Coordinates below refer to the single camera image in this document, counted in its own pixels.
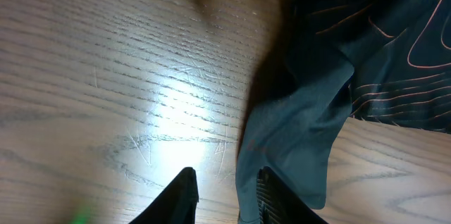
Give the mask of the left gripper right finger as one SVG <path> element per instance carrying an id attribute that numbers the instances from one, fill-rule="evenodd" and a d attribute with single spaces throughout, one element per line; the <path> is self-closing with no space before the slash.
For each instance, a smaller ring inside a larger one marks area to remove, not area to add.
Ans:
<path id="1" fill-rule="evenodd" d="M 267 166 L 258 173 L 257 203 L 261 224 L 328 224 Z"/>

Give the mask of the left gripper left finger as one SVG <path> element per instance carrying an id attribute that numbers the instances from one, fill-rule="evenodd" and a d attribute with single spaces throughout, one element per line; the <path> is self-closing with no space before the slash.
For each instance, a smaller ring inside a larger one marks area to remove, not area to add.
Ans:
<path id="1" fill-rule="evenodd" d="M 198 201 L 195 169 L 183 168 L 130 224 L 195 224 Z"/>

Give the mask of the black orange-patterned jersey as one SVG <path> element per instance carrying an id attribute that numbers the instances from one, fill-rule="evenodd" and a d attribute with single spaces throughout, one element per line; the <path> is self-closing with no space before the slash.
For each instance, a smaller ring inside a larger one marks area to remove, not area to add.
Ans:
<path id="1" fill-rule="evenodd" d="M 295 31 L 271 93 L 250 113 L 237 158 L 240 223 L 273 204 L 273 170 L 302 218 L 326 202 L 328 157 L 349 117 L 450 131 L 450 0 L 294 0 Z"/>

